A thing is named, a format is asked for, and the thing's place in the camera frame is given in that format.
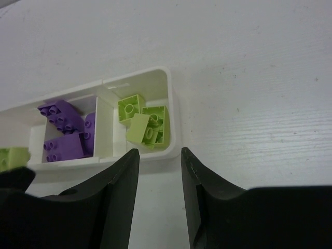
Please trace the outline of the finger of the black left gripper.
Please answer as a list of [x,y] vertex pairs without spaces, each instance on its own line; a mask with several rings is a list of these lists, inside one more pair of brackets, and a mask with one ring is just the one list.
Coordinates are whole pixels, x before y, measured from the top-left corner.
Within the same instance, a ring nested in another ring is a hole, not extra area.
[[1,190],[13,189],[26,192],[35,176],[36,173],[27,167],[17,167],[1,172],[0,188]]

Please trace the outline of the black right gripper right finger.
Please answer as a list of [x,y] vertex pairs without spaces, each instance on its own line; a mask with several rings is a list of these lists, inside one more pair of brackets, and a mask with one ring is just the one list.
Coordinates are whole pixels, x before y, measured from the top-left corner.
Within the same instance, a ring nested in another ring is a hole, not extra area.
[[331,187],[243,189],[181,151],[191,248],[331,248]]

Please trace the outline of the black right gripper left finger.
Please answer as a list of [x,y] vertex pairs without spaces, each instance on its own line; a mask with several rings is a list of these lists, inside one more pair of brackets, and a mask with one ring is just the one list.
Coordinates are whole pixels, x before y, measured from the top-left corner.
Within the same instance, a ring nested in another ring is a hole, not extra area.
[[1,190],[1,248],[127,248],[139,165],[132,149],[58,195]]

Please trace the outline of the purple curved lego brick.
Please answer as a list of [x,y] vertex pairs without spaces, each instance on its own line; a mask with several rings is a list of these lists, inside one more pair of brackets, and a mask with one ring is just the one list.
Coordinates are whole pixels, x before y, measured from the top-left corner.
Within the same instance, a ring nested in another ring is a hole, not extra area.
[[44,142],[47,162],[74,160],[87,157],[84,133],[78,132]]

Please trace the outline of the purple curved studded lego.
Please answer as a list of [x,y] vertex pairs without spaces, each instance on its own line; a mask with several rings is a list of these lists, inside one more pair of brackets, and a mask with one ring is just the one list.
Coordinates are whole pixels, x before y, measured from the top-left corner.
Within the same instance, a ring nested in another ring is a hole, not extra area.
[[64,135],[84,132],[84,120],[78,111],[65,100],[57,100],[37,108],[48,122]]

